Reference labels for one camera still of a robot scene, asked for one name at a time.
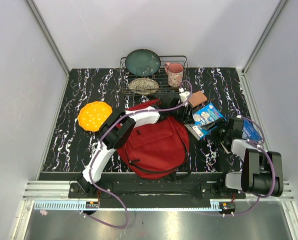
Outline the blue treehouse comic book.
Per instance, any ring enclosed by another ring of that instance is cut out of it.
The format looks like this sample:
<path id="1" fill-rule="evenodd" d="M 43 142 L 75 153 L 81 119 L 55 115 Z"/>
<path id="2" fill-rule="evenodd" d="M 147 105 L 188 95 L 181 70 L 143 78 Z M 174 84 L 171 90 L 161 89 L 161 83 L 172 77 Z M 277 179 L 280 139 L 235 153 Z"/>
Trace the blue treehouse comic book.
<path id="1" fill-rule="evenodd" d="M 207 130 L 207 125 L 214 123 L 216 120 L 223 118 L 224 116 L 216 109 L 216 107 L 209 103 L 202 109 L 192 114 L 194 124 L 190 124 L 190 130 L 193 130 L 194 136 L 201 140 L 208 135 L 210 130 Z"/>

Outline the blue Animal Farm book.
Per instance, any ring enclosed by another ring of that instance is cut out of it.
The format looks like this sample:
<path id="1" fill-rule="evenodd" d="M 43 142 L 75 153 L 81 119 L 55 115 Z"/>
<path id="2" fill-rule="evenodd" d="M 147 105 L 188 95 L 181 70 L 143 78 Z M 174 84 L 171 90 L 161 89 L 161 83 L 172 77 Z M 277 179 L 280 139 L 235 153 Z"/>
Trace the blue Animal Farm book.
<path id="1" fill-rule="evenodd" d="M 249 139 L 249 140 L 254 141 L 254 142 L 262 141 L 262 137 L 258 133 L 256 128 L 253 126 L 253 123 L 251 123 L 247 119 L 243 120 L 242 138 L 243 139 Z"/>

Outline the red backpack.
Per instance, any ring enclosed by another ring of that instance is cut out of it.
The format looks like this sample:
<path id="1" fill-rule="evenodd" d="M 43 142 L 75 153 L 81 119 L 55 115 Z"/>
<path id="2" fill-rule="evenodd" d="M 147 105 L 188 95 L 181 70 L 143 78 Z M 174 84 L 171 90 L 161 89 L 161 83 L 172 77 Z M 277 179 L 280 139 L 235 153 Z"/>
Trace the red backpack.
<path id="1" fill-rule="evenodd" d="M 191 173 L 188 133 L 184 124 L 171 116 L 134 128 L 117 153 L 143 179 L 181 179 L 175 176 L 180 167 Z"/>

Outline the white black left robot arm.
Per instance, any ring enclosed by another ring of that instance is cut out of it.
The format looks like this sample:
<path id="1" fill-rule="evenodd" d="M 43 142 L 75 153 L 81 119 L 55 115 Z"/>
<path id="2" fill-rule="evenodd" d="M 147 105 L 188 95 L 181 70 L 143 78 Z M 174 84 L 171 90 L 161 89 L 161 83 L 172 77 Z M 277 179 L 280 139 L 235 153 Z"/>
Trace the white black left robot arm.
<path id="1" fill-rule="evenodd" d="M 78 116 L 79 125 L 98 132 L 100 139 L 77 178 L 79 192 L 86 198 L 96 194 L 95 183 L 114 153 L 142 179 L 182 179 L 176 174 L 181 167 L 190 174 L 189 137 L 184 126 L 193 122 L 189 98 L 187 91 L 172 91 L 127 110 L 112 110 L 102 102 L 86 105 Z"/>

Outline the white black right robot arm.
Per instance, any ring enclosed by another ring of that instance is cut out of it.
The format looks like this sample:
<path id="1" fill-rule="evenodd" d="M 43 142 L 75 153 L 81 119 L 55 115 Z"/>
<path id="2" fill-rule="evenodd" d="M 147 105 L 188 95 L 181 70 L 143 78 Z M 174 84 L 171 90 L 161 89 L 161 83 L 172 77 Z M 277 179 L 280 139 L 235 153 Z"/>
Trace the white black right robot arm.
<path id="1" fill-rule="evenodd" d="M 261 127 L 253 120 L 243 117 L 231 117 L 228 120 L 221 117 L 203 125 L 202 129 L 209 131 L 206 138 L 215 145 L 222 145 L 224 150 L 243 159 L 242 172 L 225 172 L 213 185 L 212 191 L 221 198 L 227 198 L 238 191 L 253 194 L 258 198 L 279 197 L 283 193 L 283 170 L 281 154 L 265 150 L 265 142 L 244 139 L 244 122 Z"/>

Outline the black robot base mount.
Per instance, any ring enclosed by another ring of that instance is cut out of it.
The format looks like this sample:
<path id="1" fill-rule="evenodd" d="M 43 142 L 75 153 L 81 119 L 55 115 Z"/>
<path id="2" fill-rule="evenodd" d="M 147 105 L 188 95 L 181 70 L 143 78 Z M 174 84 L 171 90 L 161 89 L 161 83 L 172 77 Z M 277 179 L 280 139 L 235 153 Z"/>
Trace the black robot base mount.
<path id="1" fill-rule="evenodd" d="M 197 209 L 209 208 L 211 200 L 231 201 L 244 199 L 245 195 L 224 188 L 221 173 L 177 173 L 174 177 L 143 179 L 134 173 L 103 173 L 95 188 L 81 176 L 70 183 L 68 197 L 71 199 L 97 200 L 102 209 L 117 209 L 121 204 L 131 209 Z"/>

